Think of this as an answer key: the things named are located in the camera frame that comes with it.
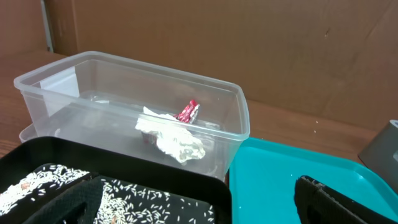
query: brown cardboard backdrop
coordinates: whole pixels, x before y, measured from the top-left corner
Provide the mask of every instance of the brown cardboard backdrop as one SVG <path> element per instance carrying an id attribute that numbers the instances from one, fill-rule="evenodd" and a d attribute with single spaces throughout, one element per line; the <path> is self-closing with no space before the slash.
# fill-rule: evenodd
<path id="1" fill-rule="evenodd" d="M 398 117 L 397 2 L 68 0 L 52 29 L 72 45 L 57 53 L 177 68 L 236 83 L 250 100 L 377 130 Z"/>
<path id="2" fill-rule="evenodd" d="M 0 0 L 0 58 L 46 49 L 40 0 Z"/>

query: red candy wrapper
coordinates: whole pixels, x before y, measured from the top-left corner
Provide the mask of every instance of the red candy wrapper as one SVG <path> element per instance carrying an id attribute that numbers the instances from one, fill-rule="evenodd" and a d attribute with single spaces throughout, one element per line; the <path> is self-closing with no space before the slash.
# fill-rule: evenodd
<path id="1" fill-rule="evenodd" d="M 184 110 L 174 117 L 184 123 L 192 124 L 198 115 L 199 104 L 195 100 L 191 100 Z"/>

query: gray cylindrical object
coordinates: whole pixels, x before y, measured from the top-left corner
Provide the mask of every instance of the gray cylindrical object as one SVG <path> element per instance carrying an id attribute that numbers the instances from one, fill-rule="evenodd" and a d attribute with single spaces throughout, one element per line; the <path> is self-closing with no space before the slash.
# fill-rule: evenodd
<path id="1" fill-rule="evenodd" d="M 398 120 L 390 120 L 358 156 L 398 194 Z"/>

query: black tray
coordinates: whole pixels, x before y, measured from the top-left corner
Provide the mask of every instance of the black tray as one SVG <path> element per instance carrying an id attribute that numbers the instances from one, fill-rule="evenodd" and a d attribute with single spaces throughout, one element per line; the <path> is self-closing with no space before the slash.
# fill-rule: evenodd
<path id="1" fill-rule="evenodd" d="M 43 164 L 62 164 L 207 202 L 231 223 L 231 193 L 219 179 L 55 137 L 35 138 L 0 159 L 0 192 Z"/>

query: white label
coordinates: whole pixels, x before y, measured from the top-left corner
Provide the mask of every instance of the white label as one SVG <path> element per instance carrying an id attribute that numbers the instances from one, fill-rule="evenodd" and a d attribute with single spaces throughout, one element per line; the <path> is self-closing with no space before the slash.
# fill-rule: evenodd
<path id="1" fill-rule="evenodd" d="M 80 96 L 75 67 L 65 69 L 40 81 L 40 86 L 43 90 L 50 90 L 74 97 Z M 69 105 L 71 100 L 61 102 L 57 96 L 44 95 L 44 102 L 47 107 L 47 113 L 51 116 L 64 106 Z"/>

